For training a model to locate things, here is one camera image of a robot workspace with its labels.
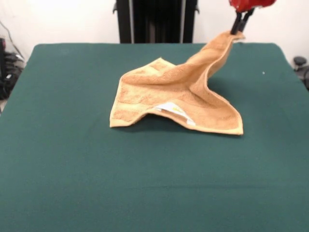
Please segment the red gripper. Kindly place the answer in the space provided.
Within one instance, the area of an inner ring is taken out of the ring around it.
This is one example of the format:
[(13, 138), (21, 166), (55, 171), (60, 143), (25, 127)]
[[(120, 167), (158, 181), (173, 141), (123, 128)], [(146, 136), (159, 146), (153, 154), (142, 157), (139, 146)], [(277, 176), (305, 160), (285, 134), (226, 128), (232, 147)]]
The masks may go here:
[(231, 34), (237, 34), (238, 31), (244, 31), (249, 18), (256, 7), (268, 7), (274, 4), (276, 0), (229, 0), (236, 12), (247, 12), (242, 18), (242, 13), (236, 13), (236, 19), (230, 31)]

